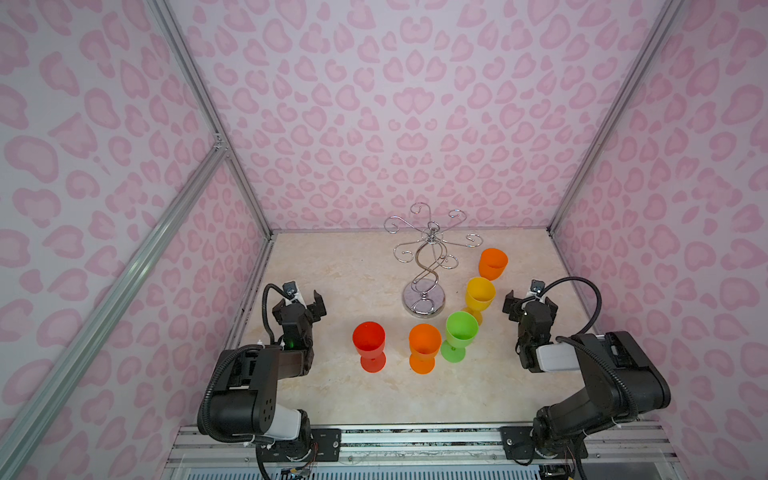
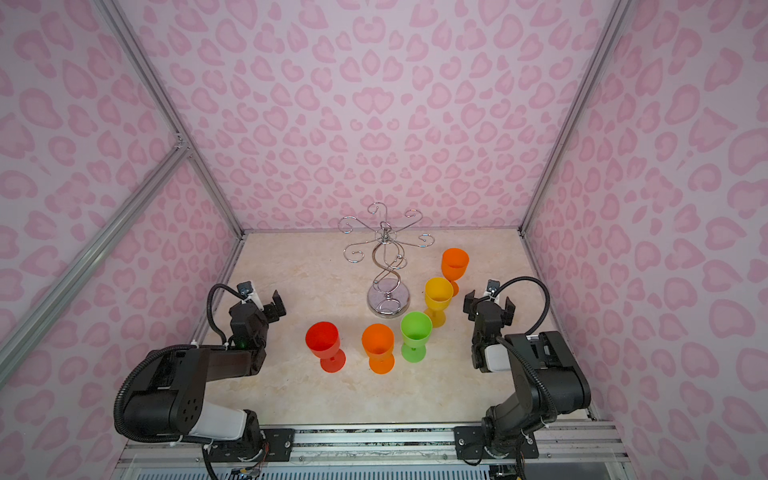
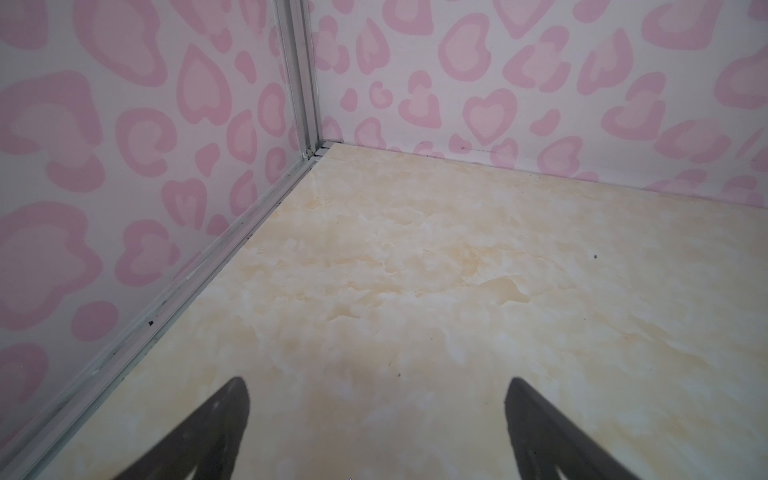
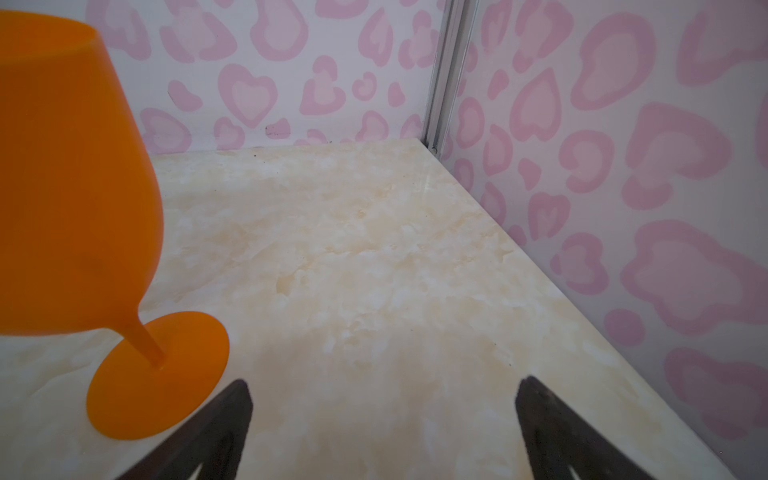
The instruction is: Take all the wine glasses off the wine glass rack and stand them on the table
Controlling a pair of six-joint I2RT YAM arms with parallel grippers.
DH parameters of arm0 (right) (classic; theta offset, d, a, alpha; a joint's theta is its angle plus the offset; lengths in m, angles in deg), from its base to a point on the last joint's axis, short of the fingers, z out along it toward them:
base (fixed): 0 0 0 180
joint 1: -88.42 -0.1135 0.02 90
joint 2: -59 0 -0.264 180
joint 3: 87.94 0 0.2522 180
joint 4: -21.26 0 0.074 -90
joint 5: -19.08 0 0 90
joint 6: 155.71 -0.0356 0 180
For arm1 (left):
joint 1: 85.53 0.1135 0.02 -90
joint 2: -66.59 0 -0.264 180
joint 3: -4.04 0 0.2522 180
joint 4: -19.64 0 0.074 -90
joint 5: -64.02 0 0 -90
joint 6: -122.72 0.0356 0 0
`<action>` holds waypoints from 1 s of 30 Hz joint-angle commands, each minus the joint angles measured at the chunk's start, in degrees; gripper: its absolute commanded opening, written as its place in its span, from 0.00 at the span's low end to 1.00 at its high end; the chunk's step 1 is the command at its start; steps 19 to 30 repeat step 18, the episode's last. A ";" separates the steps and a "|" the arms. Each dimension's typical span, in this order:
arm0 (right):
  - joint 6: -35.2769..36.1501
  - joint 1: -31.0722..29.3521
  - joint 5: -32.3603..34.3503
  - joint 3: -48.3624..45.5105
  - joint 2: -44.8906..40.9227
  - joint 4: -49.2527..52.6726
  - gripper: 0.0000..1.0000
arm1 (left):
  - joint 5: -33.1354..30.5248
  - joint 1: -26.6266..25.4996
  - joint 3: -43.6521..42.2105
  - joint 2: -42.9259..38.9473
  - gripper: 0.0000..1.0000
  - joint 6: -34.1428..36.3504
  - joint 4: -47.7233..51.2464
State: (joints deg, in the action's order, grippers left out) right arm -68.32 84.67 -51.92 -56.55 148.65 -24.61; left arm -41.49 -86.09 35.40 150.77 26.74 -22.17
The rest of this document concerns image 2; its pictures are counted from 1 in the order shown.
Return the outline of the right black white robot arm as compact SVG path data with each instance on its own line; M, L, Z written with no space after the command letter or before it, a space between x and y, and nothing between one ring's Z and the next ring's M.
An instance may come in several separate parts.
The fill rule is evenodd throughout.
M542 290L544 307L534 325L518 334L502 333L513 323L515 304L499 295L508 287L531 282ZM502 403L489 407L478 427L454 429L457 458L470 466L484 459L513 459L521 467L539 457L535 432L554 424L561 415L586 409L592 392L571 349L558 331L539 327L547 317L551 296L546 285L531 276L504 283L490 280L484 294L467 293L463 312L473 323L471 360L483 373L508 371L514 391Z

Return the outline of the orange plastic wine glass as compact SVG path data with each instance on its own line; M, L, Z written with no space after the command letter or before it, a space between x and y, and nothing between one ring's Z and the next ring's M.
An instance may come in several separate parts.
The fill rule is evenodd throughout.
M393 354L395 337L384 324L373 324L362 334L362 346L368 357L370 369L379 375L389 373L395 365Z

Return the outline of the yellow plastic wine glass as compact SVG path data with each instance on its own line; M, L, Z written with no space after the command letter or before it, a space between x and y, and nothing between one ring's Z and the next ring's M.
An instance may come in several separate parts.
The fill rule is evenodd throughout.
M424 290L426 304L424 313L429 317L434 328L440 328L445 324L445 310L450 305L453 294L453 286L445 278L435 277L427 281Z

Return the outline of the red plastic wine glass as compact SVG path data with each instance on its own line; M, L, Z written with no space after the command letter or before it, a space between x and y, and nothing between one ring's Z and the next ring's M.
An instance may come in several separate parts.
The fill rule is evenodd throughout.
M305 344L319 359L323 371L336 373L344 367L346 355L335 324L323 321L312 325L305 335Z

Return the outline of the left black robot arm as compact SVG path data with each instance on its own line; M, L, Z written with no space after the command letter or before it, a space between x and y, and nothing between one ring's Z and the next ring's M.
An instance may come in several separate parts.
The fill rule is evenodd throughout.
M198 444L211 462L261 461L267 441L257 415L206 400L209 383L257 375L270 326L286 314L279 293L262 302L251 283L214 284L205 314L217 345L177 344L150 351L127 375L113 405L115 430L145 444Z

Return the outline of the dark orange wine glass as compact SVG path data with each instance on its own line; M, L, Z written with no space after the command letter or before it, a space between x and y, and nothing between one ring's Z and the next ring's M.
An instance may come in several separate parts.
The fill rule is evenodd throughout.
M453 296L459 293L458 280L466 273L469 262L468 253L460 248L449 248L442 255L441 271L453 288Z

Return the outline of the green plastic wine glass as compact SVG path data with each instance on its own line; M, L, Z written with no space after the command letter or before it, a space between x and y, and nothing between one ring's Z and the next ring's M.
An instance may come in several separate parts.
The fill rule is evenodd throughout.
M426 344L431 336L431 319L422 312L406 314L400 323L403 339L401 354L410 363L419 363L426 356Z

